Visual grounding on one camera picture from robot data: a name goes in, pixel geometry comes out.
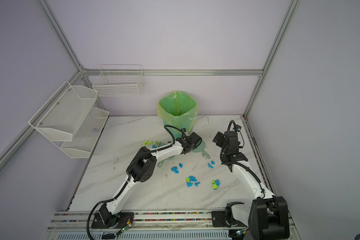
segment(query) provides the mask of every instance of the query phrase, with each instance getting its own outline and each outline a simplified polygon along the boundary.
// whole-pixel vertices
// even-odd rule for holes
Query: yellow plastic bag
[[[199,106],[192,96],[187,93],[174,91],[157,104],[157,115],[163,119],[164,125],[168,124],[179,129],[185,128],[188,133],[196,124]],[[171,128],[175,137],[181,137],[176,129]]]

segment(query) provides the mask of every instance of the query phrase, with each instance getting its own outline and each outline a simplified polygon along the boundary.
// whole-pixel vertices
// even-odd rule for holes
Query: blue paper scrap
[[[171,168],[171,170],[172,170],[174,173],[179,173],[179,171],[177,170],[177,167],[173,167],[173,168]]]
[[[197,182],[197,179],[194,176],[189,176],[189,180],[191,182]]]

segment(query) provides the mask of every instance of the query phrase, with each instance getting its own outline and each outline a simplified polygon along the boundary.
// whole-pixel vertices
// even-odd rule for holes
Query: clear plastic film
[[[187,93],[180,91],[168,94],[157,104],[157,115],[163,119],[164,124],[180,129],[185,128],[188,133],[196,124],[198,113],[199,106],[196,100]],[[179,135],[177,130],[171,132],[174,133],[175,137]]]

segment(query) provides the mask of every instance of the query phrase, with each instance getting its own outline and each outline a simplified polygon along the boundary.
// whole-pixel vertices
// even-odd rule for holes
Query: white marble surface
[[[135,187],[123,209],[211,209],[248,198],[236,176],[227,166],[221,165],[221,149],[212,142],[218,131],[226,131],[232,119],[243,126],[240,116],[236,115],[199,116],[193,130],[205,141],[205,150],[211,159],[206,159],[200,152],[190,152],[176,156],[173,161],[166,160],[161,168],[155,167],[148,181]],[[252,170],[261,179],[245,131],[243,137],[245,145],[241,152],[247,156]],[[69,210],[91,210],[98,201],[110,199],[124,181],[130,161],[146,140],[172,140],[159,117],[110,117]],[[208,167],[211,160],[216,163],[213,169]],[[178,167],[179,163],[183,164],[183,168],[179,168],[179,173],[175,174],[171,168]],[[200,182],[198,187],[187,187],[185,178],[189,175],[195,176]],[[216,179],[220,181],[220,186],[213,190],[211,181]]]

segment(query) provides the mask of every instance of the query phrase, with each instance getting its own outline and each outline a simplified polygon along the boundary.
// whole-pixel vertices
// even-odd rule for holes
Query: mesh shelf
[[[70,158],[88,158],[107,121],[109,112],[91,108],[72,141],[66,141],[60,149]]]
[[[144,86],[141,65],[100,65],[93,89],[101,97],[140,95]]]
[[[84,86],[71,86],[33,126],[49,141],[72,141],[97,99],[97,91]]]

